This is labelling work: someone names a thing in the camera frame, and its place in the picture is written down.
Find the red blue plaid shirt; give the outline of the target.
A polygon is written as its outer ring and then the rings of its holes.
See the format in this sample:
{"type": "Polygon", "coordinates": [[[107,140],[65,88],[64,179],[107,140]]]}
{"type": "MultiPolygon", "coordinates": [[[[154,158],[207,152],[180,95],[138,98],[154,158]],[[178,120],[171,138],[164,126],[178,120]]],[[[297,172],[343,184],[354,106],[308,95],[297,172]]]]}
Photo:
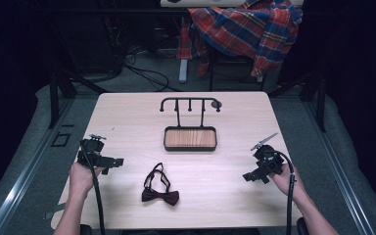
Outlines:
{"type": "Polygon", "coordinates": [[[296,42],[303,10],[290,0],[246,0],[234,9],[191,8],[181,24],[177,58],[202,58],[199,72],[209,67],[209,48],[227,56],[254,61],[251,76],[276,69],[296,42]]]}

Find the black chair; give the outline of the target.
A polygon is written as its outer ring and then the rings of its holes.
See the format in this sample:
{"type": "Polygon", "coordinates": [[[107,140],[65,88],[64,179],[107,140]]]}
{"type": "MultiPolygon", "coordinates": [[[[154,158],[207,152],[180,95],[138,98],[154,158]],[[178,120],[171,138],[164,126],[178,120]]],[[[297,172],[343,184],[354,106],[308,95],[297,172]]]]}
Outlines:
{"type": "Polygon", "coordinates": [[[257,90],[262,91],[266,82],[263,76],[251,76],[254,61],[243,56],[227,56],[213,51],[209,66],[209,91],[257,90]]]}

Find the aluminium rail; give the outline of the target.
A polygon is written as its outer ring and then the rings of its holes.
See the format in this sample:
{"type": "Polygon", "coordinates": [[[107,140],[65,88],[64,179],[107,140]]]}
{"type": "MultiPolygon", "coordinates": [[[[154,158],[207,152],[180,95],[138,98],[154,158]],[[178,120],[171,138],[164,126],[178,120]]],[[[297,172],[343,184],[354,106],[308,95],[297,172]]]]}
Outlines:
{"type": "Polygon", "coordinates": [[[6,229],[30,187],[43,163],[44,154],[49,149],[50,142],[56,137],[57,131],[71,111],[73,103],[74,100],[72,99],[61,102],[59,117],[53,127],[49,128],[48,125],[51,122],[50,105],[44,101],[38,102],[17,151],[0,180],[0,235],[6,229]]]}
{"type": "Polygon", "coordinates": [[[316,135],[320,139],[324,151],[326,152],[326,159],[329,167],[331,168],[334,179],[341,191],[347,208],[352,216],[352,220],[360,235],[376,235],[375,231],[366,216],[366,213],[352,188],[349,179],[338,159],[338,156],[329,140],[326,132],[323,132],[316,121],[316,111],[311,103],[303,102],[304,109],[309,115],[309,120],[314,128],[316,135]]]}

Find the black metal stand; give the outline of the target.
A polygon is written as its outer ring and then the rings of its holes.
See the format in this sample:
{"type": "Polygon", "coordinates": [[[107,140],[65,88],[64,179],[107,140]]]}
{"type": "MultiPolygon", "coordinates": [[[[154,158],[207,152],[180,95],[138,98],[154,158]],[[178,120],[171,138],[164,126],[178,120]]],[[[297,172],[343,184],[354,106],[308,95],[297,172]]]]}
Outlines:
{"type": "Polygon", "coordinates": [[[302,91],[299,94],[299,98],[302,102],[315,100],[315,123],[322,132],[325,132],[326,77],[322,73],[315,71],[309,72],[269,92],[268,96],[271,98],[277,97],[299,85],[302,87],[302,91]]]}
{"type": "Polygon", "coordinates": [[[73,82],[76,81],[90,90],[98,93],[108,93],[108,90],[96,85],[90,80],[79,75],[72,70],[55,70],[50,75],[50,109],[51,119],[48,128],[53,128],[60,119],[60,93],[62,93],[67,99],[74,99],[77,95],[77,91],[73,86],[73,82]]]}

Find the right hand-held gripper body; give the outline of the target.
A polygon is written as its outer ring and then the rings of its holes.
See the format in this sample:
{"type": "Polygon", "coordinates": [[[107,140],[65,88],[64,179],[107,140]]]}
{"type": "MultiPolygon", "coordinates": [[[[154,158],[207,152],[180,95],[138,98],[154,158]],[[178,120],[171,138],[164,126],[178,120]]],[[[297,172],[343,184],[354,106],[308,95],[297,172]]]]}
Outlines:
{"type": "Polygon", "coordinates": [[[258,175],[258,179],[268,177],[270,173],[282,173],[281,166],[284,160],[277,151],[275,151],[271,146],[266,145],[266,142],[276,135],[277,133],[269,135],[268,137],[258,141],[252,148],[252,151],[255,152],[254,157],[258,160],[258,168],[252,172],[258,175]]]}

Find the black rack with wooden tray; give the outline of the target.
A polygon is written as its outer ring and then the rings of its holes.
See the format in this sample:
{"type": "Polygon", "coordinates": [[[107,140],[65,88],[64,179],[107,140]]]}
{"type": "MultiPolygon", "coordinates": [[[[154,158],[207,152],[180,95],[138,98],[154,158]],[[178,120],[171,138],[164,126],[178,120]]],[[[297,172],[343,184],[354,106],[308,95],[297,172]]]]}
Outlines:
{"type": "Polygon", "coordinates": [[[166,97],[160,102],[160,111],[165,111],[168,103],[173,104],[176,125],[164,129],[164,149],[168,152],[213,152],[217,147],[217,131],[205,124],[207,107],[217,113],[222,103],[212,97],[166,97]],[[184,125],[181,121],[183,110],[199,119],[184,125]]]}

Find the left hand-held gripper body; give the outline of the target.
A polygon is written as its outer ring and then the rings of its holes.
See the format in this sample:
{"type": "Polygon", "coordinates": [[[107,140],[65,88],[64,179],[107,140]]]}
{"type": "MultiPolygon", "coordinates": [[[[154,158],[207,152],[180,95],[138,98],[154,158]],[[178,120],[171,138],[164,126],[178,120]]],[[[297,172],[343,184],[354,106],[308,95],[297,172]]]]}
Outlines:
{"type": "Polygon", "coordinates": [[[105,138],[100,135],[90,134],[89,139],[81,140],[79,142],[80,150],[77,154],[77,161],[87,167],[111,167],[111,159],[101,155],[104,147],[102,139],[105,138]]]}

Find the person's right hand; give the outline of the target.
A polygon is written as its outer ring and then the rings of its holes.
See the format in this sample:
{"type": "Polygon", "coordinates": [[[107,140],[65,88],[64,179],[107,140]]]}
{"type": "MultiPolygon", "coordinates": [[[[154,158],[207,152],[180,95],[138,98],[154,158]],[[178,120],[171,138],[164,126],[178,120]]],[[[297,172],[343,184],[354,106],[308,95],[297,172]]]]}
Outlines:
{"type": "Polygon", "coordinates": [[[277,186],[277,188],[286,196],[289,195],[289,186],[290,186],[290,176],[292,174],[295,175],[295,182],[294,182],[294,190],[293,190],[293,199],[296,200],[301,195],[303,195],[306,192],[305,186],[301,180],[300,174],[298,170],[293,167],[293,171],[289,169],[289,166],[287,164],[283,164],[281,166],[282,173],[276,174],[276,173],[270,173],[269,177],[272,179],[274,184],[277,186]]]}

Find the white post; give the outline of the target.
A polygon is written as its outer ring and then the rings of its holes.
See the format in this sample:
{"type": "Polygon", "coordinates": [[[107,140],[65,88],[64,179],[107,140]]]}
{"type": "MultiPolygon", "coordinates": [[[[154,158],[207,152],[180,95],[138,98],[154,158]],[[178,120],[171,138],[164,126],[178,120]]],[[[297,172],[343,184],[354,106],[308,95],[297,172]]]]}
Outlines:
{"type": "Polygon", "coordinates": [[[181,60],[180,67],[179,67],[179,77],[178,77],[178,80],[180,83],[187,82],[187,73],[188,73],[187,69],[188,69],[188,61],[181,60]]]}

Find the dark red bow tie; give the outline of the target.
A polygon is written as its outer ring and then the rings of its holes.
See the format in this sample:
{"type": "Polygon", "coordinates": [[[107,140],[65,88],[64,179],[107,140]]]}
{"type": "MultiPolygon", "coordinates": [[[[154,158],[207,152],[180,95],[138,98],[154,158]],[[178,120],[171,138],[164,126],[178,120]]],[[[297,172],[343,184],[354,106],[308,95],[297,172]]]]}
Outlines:
{"type": "Polygon", "coordinates": [[[179,201],[179,192],[171,191],[170,186],[170,181],[164,173],[164,165],[162,163],[156,164],[145,178],[141,201],[150,202],[156,199],[162,199],[164,202],[174,207],[179,201]],[[165,186],[164,192],[158,192],[152,187],[153,180],[157,173],[161,177],[161,183],[165,186]]]}

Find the person's left hand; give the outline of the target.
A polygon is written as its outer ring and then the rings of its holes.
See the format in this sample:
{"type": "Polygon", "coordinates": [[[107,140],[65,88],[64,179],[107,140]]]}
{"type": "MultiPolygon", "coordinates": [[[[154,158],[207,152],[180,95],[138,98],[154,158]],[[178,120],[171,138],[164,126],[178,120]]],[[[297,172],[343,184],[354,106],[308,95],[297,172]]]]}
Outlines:
{"type": "Polygon", "coordinates": [[[102,167],[87,168],[79,163],[74,163],[70,168],[70,191],[71,199],[85,199],[93,187],[93,173],[98,176],[102,167]]]}

